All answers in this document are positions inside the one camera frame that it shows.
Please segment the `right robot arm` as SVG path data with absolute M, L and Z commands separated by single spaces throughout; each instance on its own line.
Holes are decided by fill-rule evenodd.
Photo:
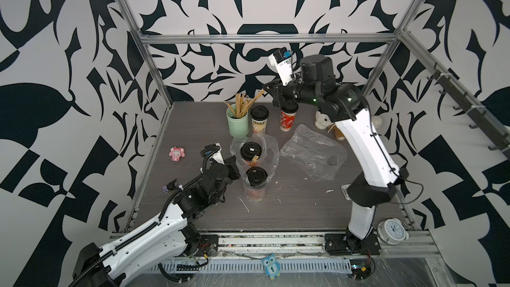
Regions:
M 362 167 L 362 174 L 348 187 L 352 201 L 347 239 L 360 243 L 373 229 L 376 207 L 388 203 L 396 186 L 407 177 L 390 158 L 375 131 L 365 97 L 353 84 L 340 84 L 329 57 L 315 54 L 300 61 L 300 73 L 294 74 L 292 54 L 278 49 L 269 56 L 278 78 L 264 90 L 280 109 L 295 109 L 298 104 L 316 106 L 343 133 Z

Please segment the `red milk tea cup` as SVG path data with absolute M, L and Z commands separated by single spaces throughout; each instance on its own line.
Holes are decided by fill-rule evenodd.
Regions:
M 261 167 L 251 167 L 246 172 L 244 194 L 253 203 L 263 200 L 268 183 L 268 174 Z
M 291 130 L 299 106 L 297 102 L 285 101 L 280 106 L 280 129 L 284 132 Z
M 262 146 L 256 142 L 244 143 L 240 149 L 241 158 L 249 165 L 255 155 L 258 155 L 260 158 L 262 155 Z

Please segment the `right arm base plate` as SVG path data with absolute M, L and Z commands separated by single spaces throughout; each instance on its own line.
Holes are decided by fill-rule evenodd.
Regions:
M 369 233 L 364 239 L 359 239 L 354 234 L 325 234 L 325 251 L 332 256 L 347 255 L 380 255 L 380 244 L 377 235 Z

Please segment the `clear plastic bag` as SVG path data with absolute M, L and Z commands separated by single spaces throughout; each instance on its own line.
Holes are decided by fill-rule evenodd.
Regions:
M 314 181 L 333 181 L 347 160 L 347 150 L 331 138 L 300 124 L 280 150 Z
M 277 139 L 266 134 L 252 134 L 249 138 L 243 137 L 233 139 L 230 146 L 230 152 L 232 155 L 236 156 L 236 165 L 240 170 L 240 183 L 243 185 L 243 190 L 244 182 L 247 178 L 247 171 L 250 169 L 250 166 L 240 156 L 240 149 L 246 142 L 256 142 L 262 146 L 262 155 L 258 159 L 258 163 L 255 167 L 261 167 L 266 170 L 268 174 L 267 188 L 268 184 L 276 174 L 276 169 L 280 161 Z

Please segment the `red milk tea cup back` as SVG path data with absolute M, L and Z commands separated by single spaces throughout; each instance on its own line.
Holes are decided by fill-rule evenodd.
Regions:
M 284 132 L 291 130 L 299 106 L 297 102 L 285 101 L 280 106 L 280 129 Z

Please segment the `single wooden stirrer stick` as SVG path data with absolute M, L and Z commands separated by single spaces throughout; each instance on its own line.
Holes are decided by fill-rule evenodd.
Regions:
M 255 157 L 253 157 L 251 162 L 249 163 L 250 167 L 256 166 L 256 164 L 258 163 L 258 159 L 259 159 L 259 156 L 255 155 Z

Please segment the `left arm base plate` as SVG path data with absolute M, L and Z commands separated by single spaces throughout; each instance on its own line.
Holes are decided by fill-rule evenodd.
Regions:
M 216 256 L 219 246 L 218 235 L 202 235 L 200 238 L 195 237 L 187 244 L 185 250 L 180 256 Z

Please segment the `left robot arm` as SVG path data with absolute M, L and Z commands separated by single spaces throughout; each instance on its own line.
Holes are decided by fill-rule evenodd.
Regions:
M 195 220 L 223 202 L 227 186 L 239 178 L 235 156 L 221 163 L 207 156 L 202 173 L 174 192 L 155 217 L 101 247 L 83 248 L 71 286 L 126 286 L 167 259 L 194 255 L 201 241 Z

